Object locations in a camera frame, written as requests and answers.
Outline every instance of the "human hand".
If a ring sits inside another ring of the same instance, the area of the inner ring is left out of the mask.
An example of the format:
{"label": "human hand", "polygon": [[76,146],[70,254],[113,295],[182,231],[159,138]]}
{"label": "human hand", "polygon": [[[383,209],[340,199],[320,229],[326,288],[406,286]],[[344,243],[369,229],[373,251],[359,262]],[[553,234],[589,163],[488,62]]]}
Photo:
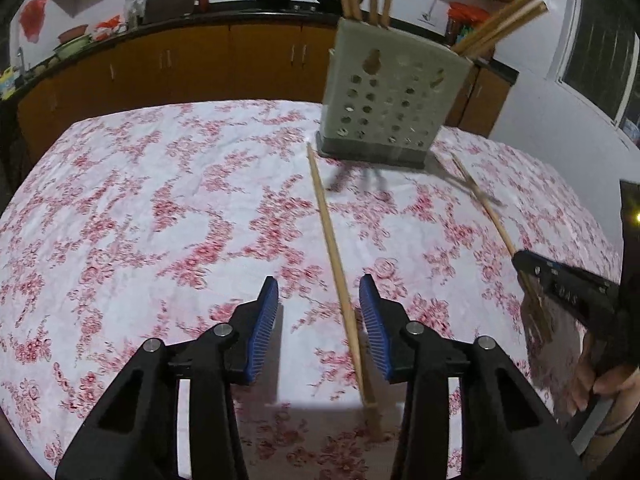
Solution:
{"label": "human hand", "polygon": [[572,416],[577,410],[583,412],[587,408],[592,390],[594,394],[612,396],[625,390],[640,388],[640,372],[633,365],[617,366],[596,378],[591,365],[593,343],[593,335],[587,332],[582,339],[582,354],[566,396],[567,409]]}

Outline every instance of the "black countertop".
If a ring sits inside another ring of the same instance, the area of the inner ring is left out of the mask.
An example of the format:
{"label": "black countertop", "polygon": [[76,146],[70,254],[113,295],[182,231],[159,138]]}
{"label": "black countertop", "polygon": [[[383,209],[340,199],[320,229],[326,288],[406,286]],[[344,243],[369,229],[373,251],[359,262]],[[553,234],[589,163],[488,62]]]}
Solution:
{"label": "black countertop", "polygon": [[[367,15],[368,13],[364,12],[365,19],[367,18]],[[4,101],[3,103],[6,105],[15,105],[40,81],[57,74],[61,70],[77,63],[85,57],[113,48],[123,41],[132,40],[133,38],[139,38],[155,32],[161,32],[162,30],[180,27],[194,27],[197,25],[214,25],[217,23],[232,24],[242,22],[288,22],[300,23],[301,25],[305,23],[315,23],[318,25],[330,25],[335,27],[339,19],[340,16],[337,14],[322,12],[318,9],[318,4],[311,2],[291,2],[289,9],[281,10],[260,8],[258,3],[254,0],[215,2],[209,5],[209,10],[205,13],[194,13],[189,16],[166,20],[164,22],[141,25],[135,30],[129,30],[121,34],[111,36],[106,40],[91,43],[77,54],[74,54],[67,59],[57,62],[50,68],[47,68],[39,76],[30,78],[24,85],[18,88],[15,93],[7,99],[7,101]],[[391,19],[390,25],[392,28],[415,34],[422,38],[427,38],[428,40],[435,41],[436,43],[444,43],[444,36],[427,28],[396,20],[395,18]],[[495,72],[511,85],[516,83],[519,75],[517,70],[514,70],[513,68],[496,60],[492,60],[489,63],[478,60],[476,64]]]}

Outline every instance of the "silver bolt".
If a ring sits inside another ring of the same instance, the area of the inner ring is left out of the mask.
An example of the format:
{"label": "silver bolt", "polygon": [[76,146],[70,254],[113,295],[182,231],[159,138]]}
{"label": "silver bolt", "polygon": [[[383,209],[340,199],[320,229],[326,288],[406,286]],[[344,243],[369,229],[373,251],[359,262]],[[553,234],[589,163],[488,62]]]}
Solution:
{"label": "silver bolt", "polygon": [[478,344],[480,345],[480,348],[484,350],[493,350],[495,348],[494,338],[487,335],[480,336],[478,338]]}
{"label": "silver bolt", "polygon": [[406,324],[406,331],[409,334],[420,335],[424,332],[424,325],[422,323],[418,323],[417,321],[410,321]]}
{"label": "silver bolt", "polygon": [[142,345],[142,348],[145,352],[155,352],[160,348],[160,343],[161,341],[159,339],[153,337],[151,339],[147,339]]}
{"label": "silver bolt", "polygon": [[213,327],[213,333],[219,337],[224,337],[231,334],[234,328],[229,323],[220,323]]}

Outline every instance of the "ribbed blue pad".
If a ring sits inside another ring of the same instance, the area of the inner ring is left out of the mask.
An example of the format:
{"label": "ribbed blue pad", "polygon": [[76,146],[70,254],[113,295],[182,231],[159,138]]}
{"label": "ribbed blue pad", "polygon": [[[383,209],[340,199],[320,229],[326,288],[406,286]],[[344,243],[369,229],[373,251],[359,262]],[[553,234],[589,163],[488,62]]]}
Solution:
{"label": "ribbed blue pad", "polygon": [[372,280],[360,279],[360,309],[367,327],[373,361],[385,379],[389,380],[392,371],[389,338],[378,312],[380,296],[372,287],[375,287]]}
{"label": "ribbed blue pad", "polygon": [[244,368],[244,376],[248,383],[253,383],[260,373],[277,311],[278,282],[273,280],[264,303],[260,306],[258,321],[255,323],[254,333],[251,334],[247,345],[248,358]]}

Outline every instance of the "tablecloth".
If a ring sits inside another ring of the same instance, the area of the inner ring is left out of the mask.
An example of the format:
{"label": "tablecloth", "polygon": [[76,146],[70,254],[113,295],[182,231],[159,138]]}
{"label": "tablecloth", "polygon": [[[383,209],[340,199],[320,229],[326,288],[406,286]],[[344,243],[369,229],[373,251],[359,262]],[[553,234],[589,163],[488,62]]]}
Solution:
{"label": "tablecloth", "polygon": [[[146,338],[194,338],[273,275],[282,309],[270,352],[256,385],[234,391],[251,478],[388,478],[405,389],[374,373],[385,441],[372,442],[306,159],[320,110],[212,102],[85,120],[27,177],[0,220],[0,406],[51,475]],[[548,305],[553,342],[524,330],[508,252],[451,154],[518,247],[612,279],[620,256],[548,165],[452,128],[431,152],[426,171],[319,159],[354,305],[370,272],[383,297],[441,335],[493,336],[559,415],[579,328]],[[454,381],[449,400],[453,475]]]}

